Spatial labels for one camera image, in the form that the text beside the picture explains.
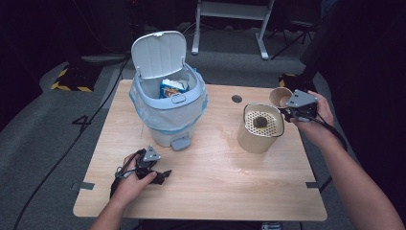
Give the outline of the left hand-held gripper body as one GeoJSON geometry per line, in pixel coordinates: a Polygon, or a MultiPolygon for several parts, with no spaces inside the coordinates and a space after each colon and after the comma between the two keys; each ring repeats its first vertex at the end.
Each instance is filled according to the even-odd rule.
{"type": "Polygon", "coordinates": [[[152,147],[138,151],[135,173],[139,179],[152,172],[153,166],[161,159],[161,155],[152,147]]]}

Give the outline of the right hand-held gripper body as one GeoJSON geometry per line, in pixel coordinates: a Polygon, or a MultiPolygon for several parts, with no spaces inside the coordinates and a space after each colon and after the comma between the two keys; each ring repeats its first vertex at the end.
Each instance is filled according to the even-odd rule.
{"type": "Polygon", "coordinates": [[[287,100],[287,111],[290,116],[301,122],[310,122],[317,116],[319,99],[307,92],[296,89],[287,100]]]}

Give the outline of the small brown paper cup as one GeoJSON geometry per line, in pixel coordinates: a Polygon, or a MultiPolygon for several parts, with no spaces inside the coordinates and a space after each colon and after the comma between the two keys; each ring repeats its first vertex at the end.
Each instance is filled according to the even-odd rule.
{"type": "Polygon", "coordinates": [[[286,87],[277,87],[270,92],[269,101],[278,108],[286,108],[292,92],[286,87]]]}

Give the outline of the beige container with perforated strainer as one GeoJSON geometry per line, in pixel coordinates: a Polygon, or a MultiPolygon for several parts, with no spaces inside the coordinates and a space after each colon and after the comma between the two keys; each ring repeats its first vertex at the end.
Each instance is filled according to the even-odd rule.
{"type": "Polygon", "coordinates": [[[284,121],[280,110],[270,104],[249,103],[243,109],[237,132],[237,142],[246,151],[264,153],[284,134],[284,121]],[[256,128],[253,120],[259,116],[268,121],[267,127],[256,128]]]}

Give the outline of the white and blue pedal trash can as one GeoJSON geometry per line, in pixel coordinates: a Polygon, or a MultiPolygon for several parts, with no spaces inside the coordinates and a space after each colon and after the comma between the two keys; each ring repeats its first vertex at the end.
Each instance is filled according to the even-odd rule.
{"type": "Polygon", "coordinates": [[[162,147],[184,150],[204,113],[202,76],[186,62],[186,38],[176,31],[144,35],[132,45],[136,73],[129,91],[135,109],[162,147]]]}

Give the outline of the colourful printed snack box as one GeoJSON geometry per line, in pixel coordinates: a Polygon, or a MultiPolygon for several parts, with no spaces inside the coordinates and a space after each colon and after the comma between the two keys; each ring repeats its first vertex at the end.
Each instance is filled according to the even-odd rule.
{"type": "Polygon", "coordinates": [[[160,83],[160,98],[170,98],[173,95],[182,94],[189,90],[186,80],[163,79],[160,83]]]}

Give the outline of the person's left hand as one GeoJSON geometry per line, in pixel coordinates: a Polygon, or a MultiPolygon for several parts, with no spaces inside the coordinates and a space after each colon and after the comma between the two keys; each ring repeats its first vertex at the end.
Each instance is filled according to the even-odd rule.
{"type": "Polygon", "coordinates": [[[120,180],[109,202],[115,208],[125,209],[153,181],[156,175],[156,172],[150,172],[144,178],[139,179],[136,173],[132,172],[128,177],[120,180]]]}

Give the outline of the person's right hand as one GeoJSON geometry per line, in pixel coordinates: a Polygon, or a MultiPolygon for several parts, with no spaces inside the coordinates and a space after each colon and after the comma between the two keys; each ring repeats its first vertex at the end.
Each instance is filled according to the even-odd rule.
{"type": "MultiPolygon", "coordinates": [[[[334,118],[330,110],[327,99],[311,90],[307,91],[308,94],[315,96],[318,99],[317,110],[319,115],[331,126],[334,126],[334,118]]],[[[306,138],[318,147],[320,150],[328,148],[337,143],[336,137],[322,125],[311,122],[300,122],[292,118],[291,122],[304,133],[306,138]]]]}

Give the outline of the black yellow striped stand base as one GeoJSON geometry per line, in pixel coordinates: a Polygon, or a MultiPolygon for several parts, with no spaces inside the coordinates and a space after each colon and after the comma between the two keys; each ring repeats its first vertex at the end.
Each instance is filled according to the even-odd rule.
{"type": "Polygon", "coordinates": [[[295,74],[281,74],[279,75],[280,87],[286,87],[291,91],[302,90],[307,92],[308,90],[316,92],[316,87],[312,80],[307,80],[302,75],[295,74]]]}
{"type": "Polygon", "coordinates": [[[102,66],[92,64],[66,64],[56,77],[53,90],[93,92],[102,71],[102,66]]]}

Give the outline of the translucent blue trash bag liner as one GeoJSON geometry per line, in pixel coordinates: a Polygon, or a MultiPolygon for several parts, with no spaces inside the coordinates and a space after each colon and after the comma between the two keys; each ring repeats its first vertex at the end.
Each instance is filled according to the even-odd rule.
{"type": "Polygon", "coordinates": [[[129,91],[140,119],[152,129],[162,132],[178,132],[192,126],[204,113],[208,93],[201,75],[193,68],[160,78],[143,79],[137,71],[129,91]],[[163,79],[184,80],[189,90],[170,98],[160,98],[160,83],[163,79]]]}

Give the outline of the black tripod stand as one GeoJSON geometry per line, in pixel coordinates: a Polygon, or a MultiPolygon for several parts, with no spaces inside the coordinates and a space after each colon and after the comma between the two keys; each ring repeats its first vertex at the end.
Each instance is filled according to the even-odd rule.
{"type": "Polygon", "coordinates": [[[275,59],[281,55],[284,51],[290,48],[295,42],[301,40],[305,43],[305,40],[309,38],[310,41],[313,40],[312,33],[316,33],[320,27],[320,21],[306,22],[303,20],[287,20],[282,28],[276,29],[269,38],[272,38],[276,33],[281,33],[283,35],[283,41],[285,46],[281,48],[276,54],[274,54],[271,59],[275,59]],[[286,32],[298,33],[298,35],[292,40],[287,39],[286,32]]]}

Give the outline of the person's shoe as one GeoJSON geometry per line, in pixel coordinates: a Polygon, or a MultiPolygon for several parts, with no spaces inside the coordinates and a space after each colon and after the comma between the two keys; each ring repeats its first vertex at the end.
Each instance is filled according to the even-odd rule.
{"type": "Polygon", "coordinates": [[[277,221],[263,222],[260,230],[282,230],[282,224],[277,221]]]}

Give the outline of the white metal table frame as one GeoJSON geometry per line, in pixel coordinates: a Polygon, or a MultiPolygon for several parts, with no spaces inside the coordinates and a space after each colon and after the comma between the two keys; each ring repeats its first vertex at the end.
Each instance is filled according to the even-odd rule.
{"type": "Polygon", "coordinates": [[[195,30],[192,40],[192,54],[197,55],[199,53],[200,22],[204,16],[209,16],[260,21],[260,31],[255,33],[255,39],[259,47],[261,58],[268,60],[269,55],[265,48],[263,37],[274,7],[274,3],[275,0],[269,0],[266,6],[254,6],[197,0],[195,10],[195,30]]]}

